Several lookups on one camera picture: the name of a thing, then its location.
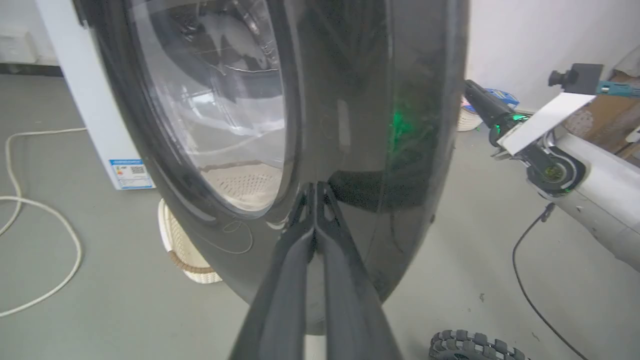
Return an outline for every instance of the gray floor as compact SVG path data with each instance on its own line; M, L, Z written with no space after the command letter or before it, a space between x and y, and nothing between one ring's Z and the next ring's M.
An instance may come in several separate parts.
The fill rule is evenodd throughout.
M0 140L82 126L63 80L0 76ZM525 302L511 248L545 202L519 164L491 160L486 133L458 137L445 193L424 245L385 311L406 359L426 359L433 333L464 328L532 359L577 359ZM0 359L224 359L247 305L224 284L197 285L168 260L154 190L117 192L84 133L17 140L26 196L64 213L84 246L58 294L0 319ZM0 193L12 193L0 160ZM0 205L0 222L13 204ZM57 284L74 248L62 226L26 208L0 238L0 310ZM556 211L521 246L533 301L591 360L640 352L640 274Z

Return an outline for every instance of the wheel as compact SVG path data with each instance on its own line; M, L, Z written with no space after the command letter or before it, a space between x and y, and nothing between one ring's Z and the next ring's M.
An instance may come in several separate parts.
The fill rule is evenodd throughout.
M430 360L526 360L522 351L507 347L495 339L488 341L485 334L466 330L445 330L431 339Z

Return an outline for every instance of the qr code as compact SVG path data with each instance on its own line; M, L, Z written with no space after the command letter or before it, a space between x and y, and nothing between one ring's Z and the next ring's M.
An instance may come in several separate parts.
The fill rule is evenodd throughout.
M144 174L145 167L129 167L132 174Z

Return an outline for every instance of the white wall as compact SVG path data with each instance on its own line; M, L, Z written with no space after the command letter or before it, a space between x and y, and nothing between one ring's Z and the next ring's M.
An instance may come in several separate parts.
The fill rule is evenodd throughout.
M537 110L560 92L552 70L602 63L640 45L639 0L471 0L467 78Z
M4 29L28 30L36 47L37 63L58 64L35 0L0 0L0 32Z

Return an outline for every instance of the power cord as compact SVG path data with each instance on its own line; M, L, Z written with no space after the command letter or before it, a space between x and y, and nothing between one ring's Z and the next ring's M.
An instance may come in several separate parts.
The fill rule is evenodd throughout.
M556 328L553 327L547 321L547 319L545 319L544 316L542 316L542 314L538 311L538 308L531 302L531 299L529 298L529 295L527 294L527 291L524 290L524 286L522 285L522 280L520 280L520 274L518 273L518 267L516 266L516 251L518 250L518 247L520 246L520 243L522 243L522 240L525 238L525 236L527 236L527 234L529 234L529 231L531 229L533 229L533 227L539 221L547 222L547 220L549 219L549 216L551 215L551 212L555 208L556 208L556 205L553 202L549 203L549 205L547 205L545 207L545 210L542 212L542 214L540 214L540 216L538 216L538 218L536 220L534 220L533 223L531 223L531 225L529 225L529 227L524 231L524 233L522 233L522 236L520 237L520 239L518 239L518 242L516 242L516 245L513 247L513 252L511 253L511 261L513 263L513 271L516 273L516 279L518 280L518 285L520 285L520 289L522 290L522 295L524 295L524 298L527 299L527 302L529 303L529 305L531 305L531 308L533 309L533 311L536 312L536 314L549 327L549 329L551 329L551 331L553 331L554 334L556 334L556 336L560 340L562 340L562 342L567 347L569 347L571 350L573 350L573 352L575 352L576 355L578 355L582 360L589 360L589 359L587 359L586 356L582 355L582 353L579 352L578 349L573 347L573 345L571 345L571 343L567 339L565 339L562 335L560 335L560 333L556 330Z
M62 289L62 287L64 287L64 285L66 285L69 282L69 280L71 280L71 278L76 274L76 272L78 271L78 268L80 267L80 261L82 260L82 246L80 245L80 240L78 239L78 236L77 236L76 232L74 231L73 227L71 227L71 224L69 224L69 221L67 221L67 219L64 216L62 216L62 214L60 212L56 211L55 209L52 209L49 206L47 206L45 204L42 204L41 202L22 197L22 189L20 188L20 184L18 183L18 179L16 178L15 174L13 173L12 157L11 157L11 141L13 139L17 138L17 137L20 137L20 136L76 133L76 132L85 131L85 130L86 130L85 127L80 127L80 128L75 128L75 129L66 129L66 130L30 131L30 132L27 132L27 133L17 133L17 134L13 134L13 135L9 136L9 138L7 138L5 143L4 143L4 154L6 156L6 171L9 174L9 178L11 179L11 183L13 185L13 189L15 190L15 196L11 196L11 195L0 196L0 200L15 201L16 204L15 204L15 209L13 210L13 214L9 218L9 221L7 221L6 224L4 226L2 226L2 229L0 229L0 236L2 236L9 229L9 227L11 227L11 225L13 225L15 219L18 217L18 214L20 213L20 209L22 208L22 203L25 203L25 204L29 204L29 205L35 206L37 208L40 208L40 209L42 209L42 210L54 215L56 218L58 218L58 220L60 220L62 225L65 226L65 229L67 230L69 235L71 235L71 240L73 240L74 245L76 246L77 254L76 254L76 262L74 263L73 268L71 268L71 272L69 272L67 277L64 278L64 280L62 280L62 282L59 283L55 288L49 290L49 292L45 293L41 297L38 297L37 299L34 299L32 301L29 301L28 303L26 303L24 305L18 306L18 307L14 308L14 309L11 309L11 310L7 310L7 311L1 312L0 313L0 318L15 314L15 313L17 313L19 311L22 311L22 310L25 310L25 309L27 309L27 308L29 308L31 306L34 306L37 303L49 298L51 295L55 294L58 290Z

